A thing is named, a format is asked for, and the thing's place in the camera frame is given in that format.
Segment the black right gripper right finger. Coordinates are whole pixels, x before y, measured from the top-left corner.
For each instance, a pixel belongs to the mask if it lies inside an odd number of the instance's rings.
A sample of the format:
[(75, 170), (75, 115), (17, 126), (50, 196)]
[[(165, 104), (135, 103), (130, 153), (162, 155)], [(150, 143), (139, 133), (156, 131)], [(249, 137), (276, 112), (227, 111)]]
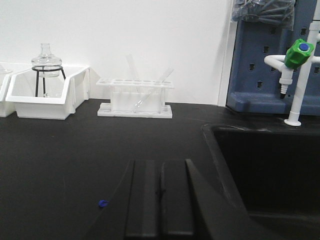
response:
[(194, 218), (184, 160), (163, 163), (160, 173), (160, 222), (164, 237), (193, 237)]

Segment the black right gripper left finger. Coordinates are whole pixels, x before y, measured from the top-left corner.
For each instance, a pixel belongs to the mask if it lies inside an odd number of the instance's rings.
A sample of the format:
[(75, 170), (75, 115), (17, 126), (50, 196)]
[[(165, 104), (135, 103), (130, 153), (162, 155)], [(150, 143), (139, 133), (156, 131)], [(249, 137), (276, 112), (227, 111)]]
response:
[(134, 162), (125, 237), (159, 237), (159, 179), (153, 160)]

